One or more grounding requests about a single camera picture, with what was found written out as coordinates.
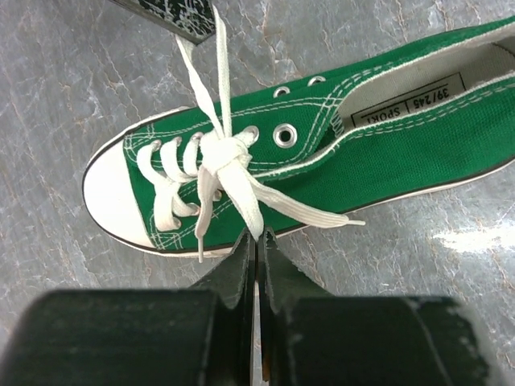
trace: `green canvas upper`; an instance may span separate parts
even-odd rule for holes
[[[260,130],[258,141],[249,148],[249,172],[302,203],[325,211],[347,212],[425,187],[468,179],[506,163],[515,153],[513,72],[449,98],[433,109],[360,127],[344,136],[334,134],[331,119],[346,96],[366,80],[514,23],[515,18],[508,18],[431,36],[372,59],[317,74],[326,79],[323,83],[308,86],[311,76],[287,83],[290,93],[286,95],[274,97],[273,87],[234,97],[233,132],[250,125]],[[220,114],[219,105],[216,111]],[[278,147],[272,136],[274,129],[284,123],[293,125],[299,136],[289,149]],[[187,140],[196,132],[211,130],[209,119],[195,108],[141,125],[123,139],[134,196],[150,239],[159,250],[195,250],[196,217],[181,218],[182,227],[176,231],[156,229],[154,187],[142,177],[136,154],[155,139],[166,142],[181,137],[182,166],[181,154]],[[152,165],[163,170],[159,152],[153,154]],[[198,203],[196,182],[185,184],[179,193],[184,202]],[[265,223],[276,232],[299,226],[265,205],[260,207]],[[224,195],[215,203],[204,238],[205,248],[232,244],[244,226]]]

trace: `shoelace end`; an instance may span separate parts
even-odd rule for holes
[[[204,238],[199,237],[199,263],[204,262]]]
[[[347,225],[366,225],[367,223],[365,223],[364,221],[361,221],[361,220],[349,220],[347,222]]]

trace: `white rubber toe cap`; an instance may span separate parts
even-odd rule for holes
[[[84,176],[84,201],[100,227],[135,246],[154,248],[146,234],[123,155],[123,141],[109,148]]]

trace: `shoelace bow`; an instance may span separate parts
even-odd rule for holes
[[[199,241],[199,261],[204,256],[204,235],[211,222],[213,200],[219,199],[219,190],[224,190],[245,221],[254,239],[263,233],[263,217],[258,201],[306,225],[319,228],[334,228],[346,224],[363,225],[363,221],[350,220],[345,215],[320,211],[296,201],[280,191],[259,183],[247,171],[252,156],[249,148],[256,141],[250,131],[242,131],[233,136],[230,106],[229,58],[227,52],[227,32],[216,7],[213,7],[216,24],[216,61],[218,64],[218,88],[222,122],[218,120],[208,90],[192,64],[194,45],[177,36],[177,43],[186,64],[193,91],[199,108],[210,119],[213,130],[209,133],[196,133],[192,136],[183,154],[183,170],[177,161],[177,148],[180,138],[175,138],[161,146],[154,141],[140,149],[137,163],[142,175],[155,189],[154,221],[159,231],[170,231],[181,226],[180,217],[196,216],[195,236]],[[197,167],[198,149],[202,163]],[[151,163],[152,153],[160,151],[163,169],[167,176],[156,171]],[[200,206],[185,203],[179,196],[179,189],[197,179],[197,192]]]

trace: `size label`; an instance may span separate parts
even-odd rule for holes
[[[354,127],[373,125],[428,109],[466,90],[457,72],[351,115]]]

